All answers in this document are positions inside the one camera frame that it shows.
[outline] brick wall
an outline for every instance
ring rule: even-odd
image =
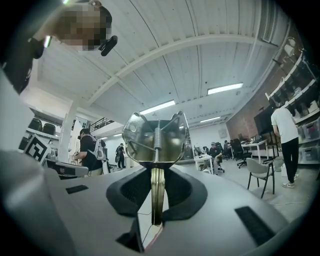
[[[297,44],[295,47],[295,54],[298,59],[300,55],[299,46],[302,44],[299,34],[294,26],[291,26],[289,36],[296,39]],[[284,56],[287,56],[285,51],[281,53],[278,61],[282,62]],[[294,64],[292,62],[287,61],[287,63],[284,64],[283,69],[288,73],[293,66]],[[238,134],[242,134],[244,138],[250,138],[258,134],[254,117],[260,113],[259,110],[262,107],[267,107],[269,105],[265,93],[270,95],[279,85],[281,78],[286,77],[286,73],[279,68],[277,64],[274,65],[269,76],[250,101],[237,114],[227,121],[226,126],[231,139],[238,138]]]

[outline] black monitor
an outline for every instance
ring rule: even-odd
[[[254,117],[256,129],[260,136],[262,134],[270,133],[273,131],[273,126],[271,124],[271,116],[273,112],[274,111],[272,107],[268,106],[261,113],[259,113],[257,116]]]

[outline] man in white t-shirt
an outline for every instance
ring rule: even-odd
[[[289,180],[288,183],[284,183],[282,186],[285,188],[294,188],[295,180],[299,176],[296,174],[299,159],[298,129],[287,108],[276,107],[276,104],[272,99],[269,99],[269,103],[273,108],[271,124],[273,126],[274,134],[281,139],[282,155]]]

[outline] railing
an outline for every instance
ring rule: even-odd
[[[112,123],[114,123],[114,121],[112,121],[112,120],[110,120],[108,118],[102,118],[99,121],[96,121],[96,122],[90,124],[90,126],[89,126],[90,133],[92,133],[92,132],[94,132],[94,131],[102,128],[102,127],[105,127],[105,126],[107,126],[109,124],[112,124]]]

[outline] man in black t-shirt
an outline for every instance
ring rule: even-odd
[[[218,148],[216,146],[216,143],[212,142],[211,143],[211,148],[209,150],[209,156],[212,157],[212,163],[213,163],[213,173],[218,175],[218,162],[219,162],[219,158],[222,156],[221,150],[220,148]],[[207,160],[204,163],[203,168],[201,169],[201,171],[203,171],[204,169],[206,169],[208,166],[210,165],[210,161]]]
[[[118,169],[121,170],[121,165],[122,165],[122,169],[125,168],[125,155],[124,155],[125,149],[124,149],[123,143],[120,143],[120,146],[118,146],[118,154],[119,154]]]
[[[96,147],[96,139],[90,135],[89,129],[80,131],[80,153],[74,156],[74,160],[81,159],[82,166],[88,167],[88,176],[98,176],[103,172],[102,161],[89,151],[94,152]]]

